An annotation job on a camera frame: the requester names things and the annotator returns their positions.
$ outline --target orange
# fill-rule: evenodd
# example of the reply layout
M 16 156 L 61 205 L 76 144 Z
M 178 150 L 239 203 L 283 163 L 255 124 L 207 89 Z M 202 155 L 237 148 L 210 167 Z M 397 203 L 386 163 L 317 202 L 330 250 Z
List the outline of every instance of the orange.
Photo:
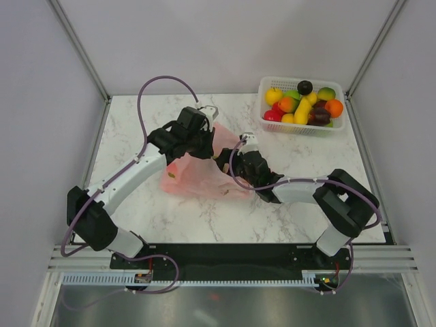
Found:
M 343 111 L 342 102 L 336 99 L 328 100 L 324 107 L 332 115 L 332 118 L 338 118 Z

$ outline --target red tomato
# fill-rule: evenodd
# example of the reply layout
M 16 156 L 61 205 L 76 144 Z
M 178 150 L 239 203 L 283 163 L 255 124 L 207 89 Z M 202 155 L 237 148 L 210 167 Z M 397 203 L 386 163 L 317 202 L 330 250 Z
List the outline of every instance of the red tomato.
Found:
M 264 119 L 266 121 L 281 121 L 281 115 L 274 110 L 268 110 L 264 114 Z
M 275 111 L 280 116 L 283 116 L 286 113 L 279 108 L 279 102 L 276 102 L 275 104 L 273 104 L 271 107 L 271 110 Z

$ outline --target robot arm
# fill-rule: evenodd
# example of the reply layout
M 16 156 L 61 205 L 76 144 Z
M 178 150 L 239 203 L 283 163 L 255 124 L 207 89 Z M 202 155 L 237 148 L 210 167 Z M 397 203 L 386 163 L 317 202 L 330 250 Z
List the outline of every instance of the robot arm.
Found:
M 218 109 L 214 106 L 205 106 L 200 110 L 183 108 L 177 121 L 172 121 L 150 133 L 147 148 L 141 157 L 135 154 L 120 168 L 87 190 L 79 187 L 71 189 L 67 195 L 68 225 L 90 195 L 100 190 L 78 220 L 74 231 L 95 251 L 109 249 L 133 258 L 143 247 L 142 241 L 133 233 L 117 227 L 110 216 L 148 177 L 165 169 L 168 164 L 185 153 L 200 159 L 210 159 L 213 156 L 212 141 L 215 133 L 213 121 L 217 115 Z M 118 174 L 132 160 L 136 164 L 115 179 L 109 187 L 103 187 L 106 181 Z
M 294 178 L 276 174 L 270 170 L 266 160 L 260 155 L 258 140 L 252 133 L 245 133 L 240 137 L 244 138 L 245 142 L 232 161 L 233 172 L 236 176 L 242 177 L 254 187 L 278 183 L 277 186 L 261 189 L 256 193 L 266 202 L 317 204 L 331 222 L 313 247 L 315 255 L 320 258 L 323 255 L 334 256 L 350 239 L 359 236 L 374 211 L 365 201 L 344 188 L 328 183 L 316 183 L 316 180 L 331 180 L 347 185 L 368 198 L 378 208 L 377 198 L 342 169 L 335 169 L 328 176 L 311 178 L 313 183 L 308 183 L 306 178 L 300 178 L 302 181 L 293 183 L 281 183 Z M 221 169 L 224 163 L 230 161 L 231 152 L 232 149 L 224 149 L 216 159 Z M 340 198 L 344 195 L 347 196 L 345 200 Z

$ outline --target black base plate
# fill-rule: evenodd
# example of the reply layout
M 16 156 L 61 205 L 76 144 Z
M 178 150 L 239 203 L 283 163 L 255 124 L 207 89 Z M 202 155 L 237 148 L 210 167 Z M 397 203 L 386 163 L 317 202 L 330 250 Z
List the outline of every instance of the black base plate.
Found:
M 341 249 L 326 258 L 322 266 L 315 260 L 311 245 L 297 244 L 192 244 L 156 243 L 145 245 L 137 258 L 165 254 L 180 268 L 180 281 L 280 281 L 302 279 L 302 270 L 349 269 L 349 251 Z M 149 269 L 149 261 L 128 262 L 113 255 L 111 269 Z M 153 280 L 173 280 L 175 268 L 168 260 L 153 259 Z

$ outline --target white marble tabletop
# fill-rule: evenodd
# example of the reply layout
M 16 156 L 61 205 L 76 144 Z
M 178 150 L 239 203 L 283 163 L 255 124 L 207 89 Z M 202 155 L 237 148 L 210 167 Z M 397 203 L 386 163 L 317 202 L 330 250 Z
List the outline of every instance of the white marble tabletop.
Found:
M 348 116 L 345 131 L 337 136 L 270 133 L 262 130 L 255 117 L 256 98 L 256 94 L 199 95 L 203 104 L 219 108 L 217 121 L 230 131 L 256 134 L 261 154 L 275 172 L 312 177 L 343 168 L 369 186 Z M 142 114 L 147 131 L 176 119 L 183 107 L 193 105 L 190 95 L 144 96 Z M 113 97 L 91 184 L 129 159 L 141 145 L 136 97 Z M 269 204 L 257 196 L 245 200 L 174 196 L 159 188 L 160 177 L 156 174 L 139 186 L 112 216 L 117 225 L 149 242 L 307 243 L 316 241 L 328 225 L 314 204 Z M 364 231 L 355 242 L 384 243 L 381 226 Z

